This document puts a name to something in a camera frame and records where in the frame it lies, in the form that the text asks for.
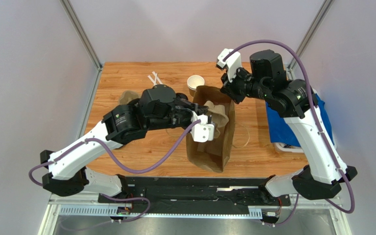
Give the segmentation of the brown paper bag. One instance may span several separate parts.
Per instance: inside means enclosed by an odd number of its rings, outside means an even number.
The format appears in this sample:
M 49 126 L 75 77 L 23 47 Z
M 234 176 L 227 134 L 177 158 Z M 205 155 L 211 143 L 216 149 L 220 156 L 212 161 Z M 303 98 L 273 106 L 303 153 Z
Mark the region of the brown paper bag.
M 201 122 L 186 138 L 188 160 L 203 170 L 221 173 L 231 157 L 232 148 L 247 146 L 250 132 L 246 131 L 245 143 L 234 145 L 235 103 L 219 88 L 197 87 L 193 102 L 204 106 L 206 111 L 195 116 Z

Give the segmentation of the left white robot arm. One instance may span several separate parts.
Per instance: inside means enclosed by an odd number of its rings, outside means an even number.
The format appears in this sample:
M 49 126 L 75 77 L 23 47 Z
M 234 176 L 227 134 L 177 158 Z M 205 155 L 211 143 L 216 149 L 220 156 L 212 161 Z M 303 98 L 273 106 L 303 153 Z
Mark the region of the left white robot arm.
M 116 106 L 68 147 L 56 152 L 42 151 L 41 165 L 48 173 L 40 186 L 62 197 L 82 191 L 117 196 L 127 189 L 125 178 L 93 171 L 88 163 L 145 138 L 152 130 L 183 128 L 183 136 L 191 134 L 195 142 L 212 141 L 215 125 L 207 112 L 207 106 L 188 101 L 171 87 L 155 85 L 144 90 L 139 98 Z

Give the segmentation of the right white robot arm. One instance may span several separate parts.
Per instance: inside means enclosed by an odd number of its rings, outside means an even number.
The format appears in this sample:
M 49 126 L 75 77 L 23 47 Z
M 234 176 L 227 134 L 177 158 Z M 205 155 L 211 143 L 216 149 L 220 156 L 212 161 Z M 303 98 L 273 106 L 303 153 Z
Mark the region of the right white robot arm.
M 334 198 L 341 183 L 352 180 L 357 170 L 342 161 L 330 139 L 323 139 L 326 128 L 315 93 L 306 90 L 304 80 L 288 80 L 280 54 L 268 49 L 253 53 L 249 59 L 251 71 L 242 66 L 240 53 L 233 49 L 218 55 L 216 65 L 224 72 L 221 92 L 237 104 L 246 97 L 264 100 L 292 130 L 308 161 L 302 170 L 269 177 L 264 194 L 279 197 L 297 193 L 308 200 Z

